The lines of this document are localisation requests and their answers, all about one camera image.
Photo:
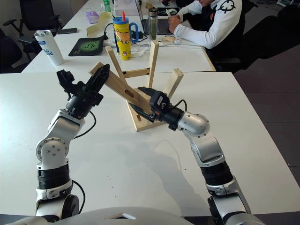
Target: smartphone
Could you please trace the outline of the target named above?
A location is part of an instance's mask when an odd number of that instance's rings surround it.
[[[170,5],[167,1],[162,1],[161,4],[163,4],[163,6],[169,6]]]
[[[62,29],[57,31],[57,34],[72,34],[72,33],[76,33],[77,32],[77,28],[69,28],[69,29]]]

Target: water bottle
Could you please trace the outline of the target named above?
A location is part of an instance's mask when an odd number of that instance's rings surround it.
[[[158,33],[158,10],[156,8],[149,9],[148,20],[150,39],[155,40]]]
[[[112,0],[103,0],[103,3],[106,12],[114,13],[114,3]]]
[[[42,47],[43,52],[45,52],[54,65],[58,66],[64,63],[60,49],[50,30],[37,30],[37,32],[34,33],[34,37]]]
[[[135,26],[135,33],[138,34],[139,30],[135,22],[129,23],[129,19],[125,17],[125,13],[122,12],[122,16],[112,19],[117,45],[120,52],[120,57],[123,60],[131,59],[131,42],[137,42],[139,37],[132,38],[132,26]]]

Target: white tumbler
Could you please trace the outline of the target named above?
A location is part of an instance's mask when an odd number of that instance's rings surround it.
[[[50,30],[37,30],[34,33],[34,37],[54,65],[58,66],[64,62],[60,49]]]

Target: gray floor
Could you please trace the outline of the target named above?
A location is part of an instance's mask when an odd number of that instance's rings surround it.
[[[245,32],[282,9],[274,0],[256,0],[246,15]],[[257,60],[235,75],[300,185],[300,45],[268,60]],[[300,212],[257,215],[268,225],[300,224]],[[22,216],[0,215],[0,225]],[[187,217],[195,225],[212,225],[210,217]]]

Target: wood shavings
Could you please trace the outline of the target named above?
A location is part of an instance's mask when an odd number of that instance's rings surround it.
[[[163,37],[163,41],[168,41],[168,42],[173,43],[174,40],[175,40],[175,37],[171,37],[171,36],[165,36],[165,37]]]
[[[146,2],[146,6],[145,6],[145,7],[146,7],[147,9],[152,9],[152,8],[153,8],[153,5]]]

